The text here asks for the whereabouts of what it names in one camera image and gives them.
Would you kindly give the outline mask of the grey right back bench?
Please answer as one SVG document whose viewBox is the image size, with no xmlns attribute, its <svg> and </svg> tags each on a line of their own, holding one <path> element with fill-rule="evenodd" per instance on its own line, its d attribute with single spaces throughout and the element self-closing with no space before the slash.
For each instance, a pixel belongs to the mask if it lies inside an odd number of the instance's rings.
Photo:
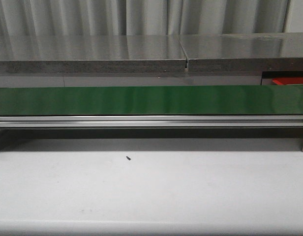
<svg viewBox="0 0 303 236">
<path fill-rule="evenodd" d="M 181 35 L 190 72 L 303 71 L 303 32 Z"/>
</svg>

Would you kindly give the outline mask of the aluminium conveyor frame rail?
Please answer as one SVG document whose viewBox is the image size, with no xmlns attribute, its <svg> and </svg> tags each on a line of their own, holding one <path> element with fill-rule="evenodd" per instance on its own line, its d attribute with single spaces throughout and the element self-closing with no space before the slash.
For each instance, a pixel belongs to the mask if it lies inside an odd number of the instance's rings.
<svg viewBox="0 0 303 236">
<path fill-rule="evenodd" d="M 0 116 L 0 129 L 303 127 L 303 115 Z"/>
</svg>

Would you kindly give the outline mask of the red plastic bin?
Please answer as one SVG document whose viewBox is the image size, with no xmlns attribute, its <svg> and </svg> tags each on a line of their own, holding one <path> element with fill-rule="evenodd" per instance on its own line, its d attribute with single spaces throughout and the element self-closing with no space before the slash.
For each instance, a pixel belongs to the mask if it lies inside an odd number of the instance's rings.
<svg viewBox="0 0 303 236">
<path fill-rule="evenodd" d="M 303 77 L 277 77 L 272 82 L 276 85 L 303 85 Z"/>
</svg>

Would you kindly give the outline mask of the grey bench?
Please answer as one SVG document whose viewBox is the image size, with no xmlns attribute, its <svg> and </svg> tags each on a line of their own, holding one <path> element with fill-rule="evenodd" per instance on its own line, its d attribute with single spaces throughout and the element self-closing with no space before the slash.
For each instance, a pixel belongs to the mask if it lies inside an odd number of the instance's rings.
<svg viewBox="0 0 303 236">
<path fill-rule="evenodd" d="M 303 71 L 303 32 L 181 35 L 190 72 Z"/>
<path fill-rule="evenodd" d="M 184 72 L 175 36 L 0 36 L 0 74 Z"/>
</svg>

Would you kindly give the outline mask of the grey left back bench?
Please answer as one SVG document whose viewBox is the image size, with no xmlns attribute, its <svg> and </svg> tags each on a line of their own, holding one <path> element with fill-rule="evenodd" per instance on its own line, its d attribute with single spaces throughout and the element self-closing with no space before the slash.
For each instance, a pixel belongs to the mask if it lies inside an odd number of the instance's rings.
<svg viewBox="0 0 303 236">
<path fill-rule="evenodd" d="M 175 36 L 0 36 L 0 74 L 184 72 Z"/>
</svg>

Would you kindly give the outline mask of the grey pleated curtain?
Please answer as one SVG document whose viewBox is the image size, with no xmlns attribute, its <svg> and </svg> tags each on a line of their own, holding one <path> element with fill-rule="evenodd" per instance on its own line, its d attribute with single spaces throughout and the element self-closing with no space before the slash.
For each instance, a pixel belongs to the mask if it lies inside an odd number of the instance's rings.
<svg viewBox="0 0 303 236">
<path fill-rule="evenodd" d="M 283 32 L 287 0 L 0 0 L 0 36 Z"/>
</svg>

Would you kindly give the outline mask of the green conveyor belt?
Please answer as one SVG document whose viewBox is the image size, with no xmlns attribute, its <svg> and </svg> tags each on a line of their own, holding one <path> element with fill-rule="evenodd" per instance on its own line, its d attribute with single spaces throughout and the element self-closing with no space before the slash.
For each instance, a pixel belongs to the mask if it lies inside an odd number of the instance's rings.
<svg viewBox="0 0 303 236">
<path fill-rule="evenodd" d="M 303 115 L 303 85 L 0 88 L 0 116 Z"/>
</svg>

